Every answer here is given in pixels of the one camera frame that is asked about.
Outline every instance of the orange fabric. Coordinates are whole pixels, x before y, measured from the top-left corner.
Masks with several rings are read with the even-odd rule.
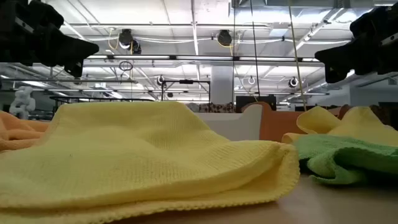
[[[262,117],[260,128],[260,140],[281,142],[286,133],[305,134],[296,125],[296,120],[303,112],[273,111],[265,102],[256,102],[246,105],[243,111],[250,105],[262,105]]]
[[[33,146],[48,126],[49,123],[23,120],[0,111],[0,151]]]

